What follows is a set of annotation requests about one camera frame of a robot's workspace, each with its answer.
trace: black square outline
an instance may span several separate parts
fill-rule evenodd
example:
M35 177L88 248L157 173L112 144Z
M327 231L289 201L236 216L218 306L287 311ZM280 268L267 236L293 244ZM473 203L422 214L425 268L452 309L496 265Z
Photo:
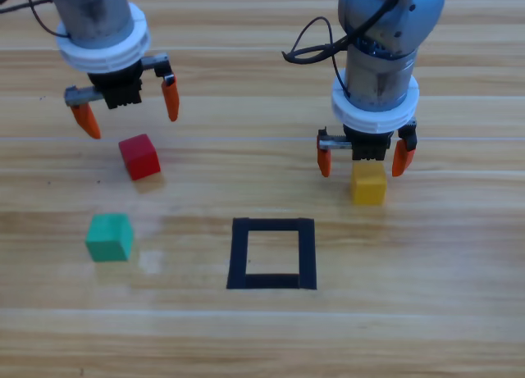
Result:
M250 231L297 231L299 274L246 274ZM315 223L308 218L234 218L227 289L317 289Z

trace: tabletop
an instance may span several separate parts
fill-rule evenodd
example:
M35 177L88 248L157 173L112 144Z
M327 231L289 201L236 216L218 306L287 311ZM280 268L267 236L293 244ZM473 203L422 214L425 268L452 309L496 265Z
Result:
M145 73L141 104L93 103L100 140L63 102L87 76L29 10L0 18L0 376L525 376L525 0L446 0L414 70L418 150L381 207L352 204L349 152L317 168L317 130L342 132L331 63L281 55L316 16L340 38L337 0L130 1L179 120ZM133 182L118 143L138 134L162 172ZM108 212L134 227L128 262L84 245ZM227 289L240 217L313 219L317 290ZM298 266L294 232L250 232L248 273Z

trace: cube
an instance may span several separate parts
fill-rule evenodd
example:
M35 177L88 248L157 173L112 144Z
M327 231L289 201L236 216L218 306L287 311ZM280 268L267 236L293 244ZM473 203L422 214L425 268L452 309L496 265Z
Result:
M133 244L133 228L126 214L93 217L85 245L95 262L127 261Z
M386 172L382 162L355 162L351 191L354 204L381 206L386 197Z
M133 181L161 171L157 151L146 134L123 140L118 146Z

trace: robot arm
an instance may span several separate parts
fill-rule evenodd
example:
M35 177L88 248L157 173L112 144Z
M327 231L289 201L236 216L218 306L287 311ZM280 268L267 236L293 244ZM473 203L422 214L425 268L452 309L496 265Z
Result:
M61 22L57 32L40 20L35 6L54 2ZM93 86L66 89L64 99L78 124L94 139L100 129L89 103L104 100L107 107L140 103L141 76L153 70L162 77L162 93L170 120L179 111L176 77L166 53L145 57L151 38L144 13L127 0L28 0L28 3L0 9L1 13L30 7L42 28L57 37L64 60L87 73Z
M326 128L319 130L317 161L324 176L330 174L330 150L347 148L354 160L382 161L395 131L401 140L392 174L402 175L408 167L417 144L414 114L419 88L413 67L418 48L436 26L444 4L445 0L339 0L344 38L297 51L296 43L290 53L283 53L288 62L302 65L331 57L336 69L332 109L345 135L330 136ZM321 19L331 34L330 23ZM347 52L341 73L334 58L340 51ZM318 53L299 58L310 52Z

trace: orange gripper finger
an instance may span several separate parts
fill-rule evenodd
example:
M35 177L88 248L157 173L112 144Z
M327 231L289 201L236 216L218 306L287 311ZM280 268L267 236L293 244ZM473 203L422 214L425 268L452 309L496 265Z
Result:
M321 174L328 177L331 172L331 151L321 150L319 148L319 136L317 136L317 164L321 170Z
M167 115L171 121L176 121L179 117L179 91L177 90L177 80L172 85L167 85L166 81L162 82L162 93L166 101Z
M404 140L399 140L395 145L394 161L392 162L392 175L399 177L408 169L413 160L416 149L407 151L407 144Z
M95 116L93 115L89 103L71 106L71 111L73 112L78 125L80 125L89 136L93 139L100 139L100 129L98 128L97 120L95 120Z

